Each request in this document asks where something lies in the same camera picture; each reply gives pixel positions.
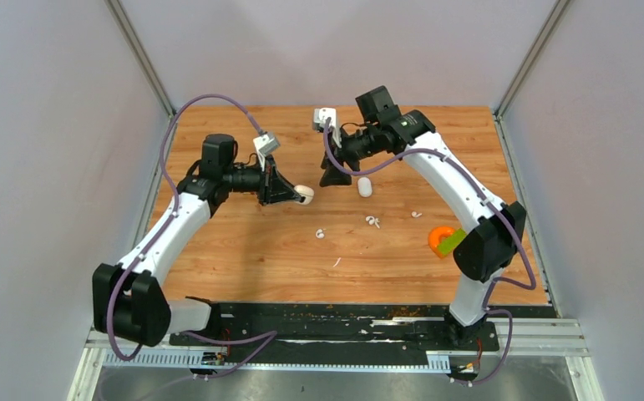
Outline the white gold earbud case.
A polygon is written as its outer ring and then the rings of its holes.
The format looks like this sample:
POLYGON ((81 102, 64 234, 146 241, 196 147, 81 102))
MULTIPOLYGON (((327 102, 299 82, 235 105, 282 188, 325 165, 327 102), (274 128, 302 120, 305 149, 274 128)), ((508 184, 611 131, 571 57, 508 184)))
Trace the white gold earbud case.
POLYGON ((293 190, 297 193, 297 203, 303 206, 309 205, 315 195, 314 189, 306 185, 295 185, 293 190))

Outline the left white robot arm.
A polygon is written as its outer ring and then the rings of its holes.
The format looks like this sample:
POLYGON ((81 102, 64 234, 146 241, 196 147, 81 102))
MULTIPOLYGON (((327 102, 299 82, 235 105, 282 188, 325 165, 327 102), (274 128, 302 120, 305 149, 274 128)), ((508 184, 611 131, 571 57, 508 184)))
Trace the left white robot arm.
POLYGON ((232 193, 256 195, 262 206, 307 205, 314 191, 293 185, 278 170, 270 134, 253 141, 255 162, 236 161, 238 143, 227 134, 207 135, 201 157, 175 187, 168 208, 133 250, 92 275, 94 328, 115 338, 153 347, 168 334, 191 332, 204 345, 223 334, 219 305, 200 297, 169 301, 162 284, 193 235, 232 193))

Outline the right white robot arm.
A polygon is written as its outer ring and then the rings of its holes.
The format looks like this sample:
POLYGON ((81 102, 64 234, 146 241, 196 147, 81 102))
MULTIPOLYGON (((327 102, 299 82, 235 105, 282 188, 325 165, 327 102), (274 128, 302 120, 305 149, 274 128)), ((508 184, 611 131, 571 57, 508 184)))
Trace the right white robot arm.
POLYGON ((312 126, 323 134, 325 155, 320 185, 350 185, 352 176, 403 161, 426 180, 449 206, 460 228, 438 235, 431 246, 452 255, 460 270, 459 284, 449 305, 444 336, 454 348, 466 348, 478 337, 490 295, 515 255, 523 256, 526 210, 508 204, 462 164, 431 120, 420 110, 403 112, 388 89, 379 86, 359 95, 363 117, 348 134, 333 108, 315 109, 312 126))

